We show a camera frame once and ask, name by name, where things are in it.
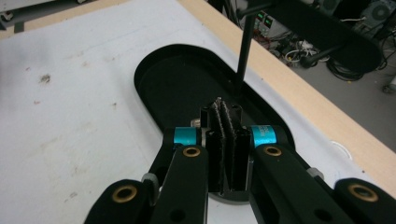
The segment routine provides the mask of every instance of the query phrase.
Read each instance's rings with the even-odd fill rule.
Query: white table surface
[[[147,172],[162,134],[134,70],[176,43],[211,49],[236,70],[237,55],[175,0],[134,0],[0,40],[0,223],[83,223],[107,186]],[[329,185],[370,180],[259,76],[247,70],[246,82]],[[208,223],[255,222],[249,205],[210,199],[208,208]]]

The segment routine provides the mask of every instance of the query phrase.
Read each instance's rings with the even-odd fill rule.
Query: floor
[[[29,21],[77,6],[75,1],[59,0],[38,7],[29,7],[17,11],[13,21],[3,22],[3,24],[11,26],[18,21]],[[382,92],[382,88],[396,76],[396,56],[389,59],[389,65],[384,70],[368,73],[361,80],[355,82],[338,79],[327,69],[325,63],[319,63],[309,69],[292,69],[368,132],[396,152],[396,93]]]

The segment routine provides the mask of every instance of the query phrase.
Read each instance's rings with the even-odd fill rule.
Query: blue band
[[[253,133],[255,148],[262,144],[276,143],[276,134],[270,125],[252,125],[250,128]]]
[[[174,144],[197,145],[197,129],[190,127],[175,128]]]

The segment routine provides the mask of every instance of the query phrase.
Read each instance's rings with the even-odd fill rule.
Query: black tray
[[[241,105],[243,125],[279,125],[293,145],[285,121],[246,83],[233,95],[235,71],[208,49],[170,45],[151,52],[137,66],[134,85],[148,112],[163,131],[189,127],[200,108],[218,97]]]

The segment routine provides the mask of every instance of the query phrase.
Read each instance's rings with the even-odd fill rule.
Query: wooden edge
[[[52,25],[61,21],[81,16],[102,8],[111,7],[127,2],[128,0],[97,0],[78,7],[69,8],[33,21],[27,21],[24,24],[24,32]],[[6,31],[0,31],[0,40],[14,36],[14,27],[10,26]]]
[[[237,26],[205,1],[178,2],[235,54],[239,54],[242,31]],[[380,188],[396,197],[396,154],[393,151],[255,41],[250,49],[248,66],[329,139],[346,147],[354,162]]]

